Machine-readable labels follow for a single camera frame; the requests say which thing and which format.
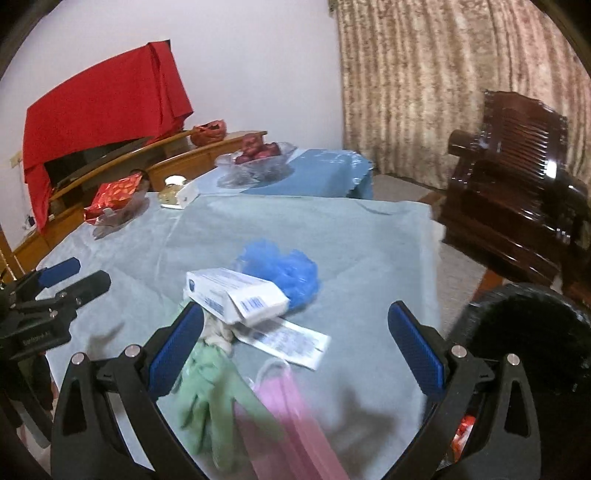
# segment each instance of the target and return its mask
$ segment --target pink face mask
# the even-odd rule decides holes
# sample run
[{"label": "pink face mask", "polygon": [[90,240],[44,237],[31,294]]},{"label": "pink face mask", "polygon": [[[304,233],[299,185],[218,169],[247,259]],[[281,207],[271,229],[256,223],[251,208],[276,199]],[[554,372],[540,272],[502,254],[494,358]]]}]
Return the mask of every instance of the pink face mask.
[{"label": "pink face mask", "polygon": [[[263,380],[278,363],[281,375]],[[272,359],[263,365],[254,392],[285,430],[285,438],[273,442],[238,408],[238,427],[259,480],[349,480],[300,396],[287,362]]]}]

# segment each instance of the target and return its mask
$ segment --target blue tablecloth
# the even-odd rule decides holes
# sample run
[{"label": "blue tablecloth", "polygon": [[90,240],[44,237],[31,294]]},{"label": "blue tablecloth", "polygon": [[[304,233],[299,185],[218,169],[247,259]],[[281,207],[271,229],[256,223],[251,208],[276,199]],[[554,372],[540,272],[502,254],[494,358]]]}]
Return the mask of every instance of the blue tablecloth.
[{"label": "blue tablecloth", "polygon": [[293,159],[287,178],[245,190],[253,195],[349,197],[373,200],[372,163],[353,151],[306,150]]}]

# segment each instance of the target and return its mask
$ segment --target beige curtain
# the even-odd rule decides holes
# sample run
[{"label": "beige curtain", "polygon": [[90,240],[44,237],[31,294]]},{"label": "beige curtain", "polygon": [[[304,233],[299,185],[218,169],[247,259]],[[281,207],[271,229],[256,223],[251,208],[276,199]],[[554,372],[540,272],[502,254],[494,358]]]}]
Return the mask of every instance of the beige curtain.
[{"label": "beige curtain", "polygon": [[569,170],[591,183],[591,79],[530,0],[333,0],[345,145],[382,173],[445,188],[450,133],[476,133],[483,91],[513,90],[569,118]]}]

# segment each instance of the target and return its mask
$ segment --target blue gripper pad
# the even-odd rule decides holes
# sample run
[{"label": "blue gripper pad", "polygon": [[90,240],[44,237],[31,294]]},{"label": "blue gripper pad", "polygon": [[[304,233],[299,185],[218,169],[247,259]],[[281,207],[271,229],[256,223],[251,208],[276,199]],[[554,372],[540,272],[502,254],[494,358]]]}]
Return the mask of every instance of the blue gripper pad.
[{"label": "blue gripper pad", "polygon": [[183,365],[203,331],[203,310],[189,303],[170,327],[156,330],[147,352],[148,395],[153,401],[170,393]]},{"label": "blue gripper pad", "polygon": [[446,361],[421,333],[423,327],[404,302],[397,301],[388,311],[388,329],[402,352],[419,387],[428,397],[445,392]]},{"label": "blue gripper pad", "polygon": [[80,271],[80,262],[77,258],[69,258],[68,260],[58,263],[53,267],[46,268],[39,275],[39,286],[49,288],[57,285],[59,282],[76,275]]}]

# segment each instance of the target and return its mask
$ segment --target metal screw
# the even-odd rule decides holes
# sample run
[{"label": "metal screw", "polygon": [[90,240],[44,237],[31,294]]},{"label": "metal screw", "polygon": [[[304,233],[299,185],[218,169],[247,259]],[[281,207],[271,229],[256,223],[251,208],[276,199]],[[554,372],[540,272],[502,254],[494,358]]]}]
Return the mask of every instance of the metal screw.
[{"label": "metal screw", "polygon": [[72,355],[72,363],[74,365],[80,365],[84,361],[84,354],[81,352]]},{"label": "metal screw", "polygon": [[454,345],[452,347],[452,355],[458,358],[464,358],[468,351],[462,345]]},{"label": "metal screw", "polygon": [[514,353],[510,353],[509,355],[507,355],[507,361],[513,365],[514,367],[516,367],[517,365],[519,365],[519,363],[521,362],[521,360],[519,360],[519,357],[514,354]]},{"label": "metal screw", "polygon": [[139,355],[140,352],[141,348],[139,347],[139,345],[129,345],[125,349],[125,356],[128,356],[129,358],[135,358]]}]

